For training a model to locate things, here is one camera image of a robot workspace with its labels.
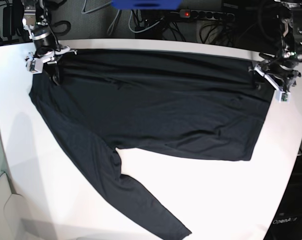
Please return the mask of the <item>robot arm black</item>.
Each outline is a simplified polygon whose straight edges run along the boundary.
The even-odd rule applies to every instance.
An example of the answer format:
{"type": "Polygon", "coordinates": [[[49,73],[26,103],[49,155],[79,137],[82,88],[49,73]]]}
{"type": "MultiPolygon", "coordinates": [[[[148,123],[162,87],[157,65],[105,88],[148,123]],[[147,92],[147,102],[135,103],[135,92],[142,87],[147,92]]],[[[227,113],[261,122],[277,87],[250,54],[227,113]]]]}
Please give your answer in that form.
{"type": "Polygon", "coordinates": [[[35,52],[26,58],[33,90],[112,85],[152,91],[255,91],[253,62],[224,46],[150,39],[80,40],[61,45],[39,0],[25,0],[22,24],[35,52]]]}
{"type": "Polygon", "coordinates": [[[246,37],[265,47],[253,71],[287,102],[301,73],[302,0],[222,0],[217,10],[182,0],[51,0],[53,29],[59,38],[129,37],[241,47],[246,37]]]}

